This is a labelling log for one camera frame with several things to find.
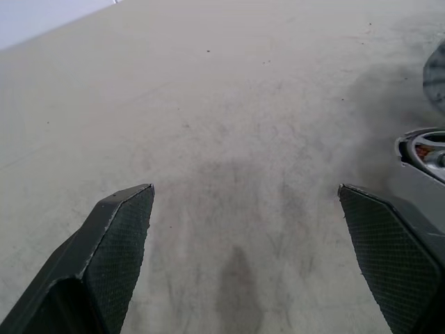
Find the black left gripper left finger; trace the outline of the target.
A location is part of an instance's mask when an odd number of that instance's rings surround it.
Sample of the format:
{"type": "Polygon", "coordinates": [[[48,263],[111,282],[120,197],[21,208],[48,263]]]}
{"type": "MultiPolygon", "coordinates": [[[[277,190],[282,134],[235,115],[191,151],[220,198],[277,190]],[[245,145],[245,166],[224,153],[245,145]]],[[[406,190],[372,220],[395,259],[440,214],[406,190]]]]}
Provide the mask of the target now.
{"type": "Polygon", "coordinates": [[[120,334],[145,253],[154,186],[118,191],[48,258],[0,334],[120,334]]]}

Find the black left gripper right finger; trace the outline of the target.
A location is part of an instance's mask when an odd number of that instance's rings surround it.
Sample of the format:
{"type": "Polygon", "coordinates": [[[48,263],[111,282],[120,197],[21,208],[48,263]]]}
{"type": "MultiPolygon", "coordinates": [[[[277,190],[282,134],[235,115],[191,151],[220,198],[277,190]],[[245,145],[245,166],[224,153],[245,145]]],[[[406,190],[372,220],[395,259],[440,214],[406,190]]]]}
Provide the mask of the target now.
{"type": "Polygon", "coordinates": [[[341,184],[338,197],[392,334],[445,334],[445,233],[401,198],[352,184],[341,184]]]}

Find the black rimmed silver spoked rotor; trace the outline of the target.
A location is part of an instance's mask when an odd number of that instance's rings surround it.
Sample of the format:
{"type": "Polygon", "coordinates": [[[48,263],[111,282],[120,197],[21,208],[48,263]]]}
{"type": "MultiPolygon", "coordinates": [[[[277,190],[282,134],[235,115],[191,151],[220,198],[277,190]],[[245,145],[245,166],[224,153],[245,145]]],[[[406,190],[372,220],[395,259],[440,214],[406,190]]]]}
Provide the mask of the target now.
{"type": "Polygon", "coordinates": [[[445,128],[408,132],[396,147],[402,162],[445,184],[445,128]]]}

